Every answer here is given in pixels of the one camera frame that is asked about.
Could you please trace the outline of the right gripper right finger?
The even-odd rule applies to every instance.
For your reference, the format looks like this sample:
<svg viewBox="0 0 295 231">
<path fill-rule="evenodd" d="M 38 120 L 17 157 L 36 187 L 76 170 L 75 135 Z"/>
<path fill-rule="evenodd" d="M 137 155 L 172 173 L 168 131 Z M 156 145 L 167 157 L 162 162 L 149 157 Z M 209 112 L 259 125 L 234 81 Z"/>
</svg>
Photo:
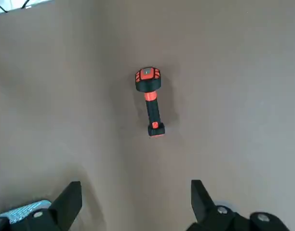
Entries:
<svg viewBox="0 0 295 231">
<path fill-rule="evenodd" d="M 197 221 L 189 231 L 289 231 L 273 214 L 259 211 L 245 218 L 225 205 L 216 205 L 201 180 L 191 181 L 191 205 Z"/>
</svg>

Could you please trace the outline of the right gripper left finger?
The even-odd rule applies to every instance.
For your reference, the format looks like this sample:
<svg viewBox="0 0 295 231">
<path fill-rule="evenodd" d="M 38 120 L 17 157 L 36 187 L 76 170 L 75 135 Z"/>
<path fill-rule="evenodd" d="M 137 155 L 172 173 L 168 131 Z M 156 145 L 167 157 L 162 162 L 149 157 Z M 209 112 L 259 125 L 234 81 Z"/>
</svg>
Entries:
<svg viewBox="0 0 295 231">
<path fill-rule="evenodd" d="M 53 201 L 40 200 L 0 214 L 0 231 L 68 231 L 82 208 L 80 181 Z"/>
</svg>

